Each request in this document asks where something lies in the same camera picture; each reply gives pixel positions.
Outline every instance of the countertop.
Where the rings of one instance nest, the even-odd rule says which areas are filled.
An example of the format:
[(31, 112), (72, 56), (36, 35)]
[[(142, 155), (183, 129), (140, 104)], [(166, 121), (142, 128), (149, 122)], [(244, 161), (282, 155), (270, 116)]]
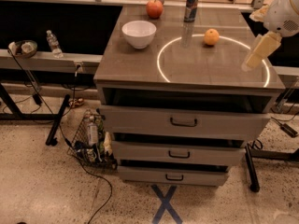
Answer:
[[(165, 7), (160, 19), (152, 20), (144, 6), (124, 6), (95, 73), (95, 83), (284, 90), (267, 60), (252, 71), (242, 69), (254, 35), (238, 9), (199, 7), (193, 24), (183, 22), (183, 17), (184, 7)], [(121, 33), (122, 26), (134, 20), (150, 21), (157, 27), (153, 41), (144, 49), (131, 47)], [(193, 33), (186, 48), (181, 38), (185, 39), (187, 25)], [(221, 35), (214, 47), (203, 43), (208, 28)]]

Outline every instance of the blue x mark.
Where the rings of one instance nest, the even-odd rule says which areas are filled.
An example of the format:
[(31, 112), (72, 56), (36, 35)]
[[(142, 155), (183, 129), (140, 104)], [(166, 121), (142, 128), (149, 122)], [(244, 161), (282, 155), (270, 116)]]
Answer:
[(151, 188), (156, 192), (157, 196), (162, 202), (160, 208), (158, 209), (155, 217), (152, 220), (152, 223), (153, 224), (159, 223), (165, 210), (169, 212), (169, 214), (176, 221), (177, 224), (182, 223), (183, 221), (178, 216), (178, 214), (176, 213), (172, 205), (169, 203), (177, 187), (171, 186), (165, 197), (163, 196), (162, 192), (160, 191), (157, 185), (152, 185)]

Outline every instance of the white bowl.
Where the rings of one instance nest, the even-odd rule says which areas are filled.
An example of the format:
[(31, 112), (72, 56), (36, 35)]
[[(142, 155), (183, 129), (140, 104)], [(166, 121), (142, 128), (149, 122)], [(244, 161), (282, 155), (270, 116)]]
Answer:
[(124, 38), (136, 49), (145, 48), (152, 41), (156, 31), (156, 26), (149, 21), (130, 21), (122, 26)]

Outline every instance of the metal stand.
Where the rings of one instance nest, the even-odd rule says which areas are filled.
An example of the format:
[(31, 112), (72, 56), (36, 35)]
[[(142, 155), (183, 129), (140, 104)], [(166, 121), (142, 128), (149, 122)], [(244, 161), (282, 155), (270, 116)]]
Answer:
[(16, 106), (14, 101), (11, 99), (11, 97), (9, 96), (9, 94), (7, 93), (7, 91), (2, 86), (1, 83), (0, 83), (0, 96), (3, 102), (7, 105), (7, 107), (12, 112), (12, 114), (0, 114), (0, 120), (53, 120), (53, 125), (50, 130), (49, 136), (47, 138), (46, 145), (47, 146), (57, 145), (57, 140), (56, 138), (54, 138), (54, 135), (56, 134), (56, 131), (59, 127), (65, 108), (69, 106), (68, 100), (70, 96), (68, 94), (65, 96), (58, 114), (23, 114)]
[(273, 161), (292, 161), (299, 162), (299, 148), (293, 153), (283, 153), (275, 151), (266, 151), (266, 150), (256, 150), (249, 148), (249, 145), (246, 145), (246, 162), (249, 169), (251, 185), (250, 189), (254, 192), (260, 190), (259, 180), (255, 172), (254, 163), (252, 158), (256, 159), (265, 159)]

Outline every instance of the orange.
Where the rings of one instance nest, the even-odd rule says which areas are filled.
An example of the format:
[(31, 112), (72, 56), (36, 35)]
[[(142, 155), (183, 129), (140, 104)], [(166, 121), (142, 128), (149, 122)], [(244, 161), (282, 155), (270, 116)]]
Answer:
[(209, 46), (214, 46), (219, 40), (219, 33), (216, 29), (208, 29), (205, 32), (204, 42)]

